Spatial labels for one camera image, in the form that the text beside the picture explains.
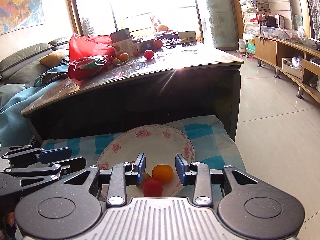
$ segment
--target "cabinet leg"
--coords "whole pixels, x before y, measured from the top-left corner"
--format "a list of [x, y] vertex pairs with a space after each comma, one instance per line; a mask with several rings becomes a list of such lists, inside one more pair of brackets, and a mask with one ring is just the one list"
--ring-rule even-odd
[[296, 95], [296, 97], [299, 99], [303, 99], [303, 92], [304, 92], [303, 88], [299, 87], [298, 94]]
[[280, 71], [278, 69], [276, 69], [276, 74], [275, 74], [275, 78], [280, 78], [279, 77]]
[[262, 61], [260, 59], [258, 59], [258, 66], [257, 67], [262, 67]]

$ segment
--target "poster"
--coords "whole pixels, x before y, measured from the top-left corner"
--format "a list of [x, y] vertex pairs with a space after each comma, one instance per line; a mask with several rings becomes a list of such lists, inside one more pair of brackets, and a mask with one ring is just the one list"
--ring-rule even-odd
[[44, 23], [42, 0], [0, 0], [0, 35]]

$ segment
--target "table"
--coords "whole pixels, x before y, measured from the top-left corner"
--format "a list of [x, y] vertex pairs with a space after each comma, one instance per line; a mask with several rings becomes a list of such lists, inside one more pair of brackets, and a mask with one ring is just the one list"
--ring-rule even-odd
[[[320, 58], [320, 51], [308, 48], [307, 46], [283, 41], [277, 38], [268, 37], [260, 34], [255, 35], [255, 57], [258, 59], [258, 66], [264, 61], [276, 68], [275, 78], [280, 78], [279, 73], [282, 72], [295, 83], [299, 85], [297, 97], [303, 99], [303, 92], [306, 91], [318, 103], [320, 103], [320, 92], [309, 86], [309, 81], [313, 74], [320, 75], [320, 68], [309, 60], [313, 57]], [[295, 77], [282, 70], [282, 59], [286, 57], [302, 57], [302, 78]]]
[[235, 138], [243, 61], [202, 43], [163, 48], [82, 82], [69, 78], [21, 114], [44, 139], [123, 132], [145, 124], [217, 115]]

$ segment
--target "sofa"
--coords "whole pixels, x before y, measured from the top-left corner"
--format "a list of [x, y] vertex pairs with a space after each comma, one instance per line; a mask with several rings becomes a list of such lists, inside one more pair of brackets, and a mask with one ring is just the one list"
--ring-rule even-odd
[[58, 49], [69, 49], [70, 38], [36, 44], [0, 61], [0, 111], [14, 95], [34, 86], [35, 79], [51, 68], [41, 64], [40, 60]]

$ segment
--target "tiled floor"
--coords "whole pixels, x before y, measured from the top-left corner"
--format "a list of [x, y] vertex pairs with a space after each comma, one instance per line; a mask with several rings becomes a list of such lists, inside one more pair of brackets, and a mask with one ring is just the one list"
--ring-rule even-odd
[[274, 78], [275, 68], [243, 59], [236, 144], [246, 170], [298, 198], [306, 212], [298, 237], [318, 240], [320, 104], [306, 92], [298, 99], [298, 86], [283, 74]]

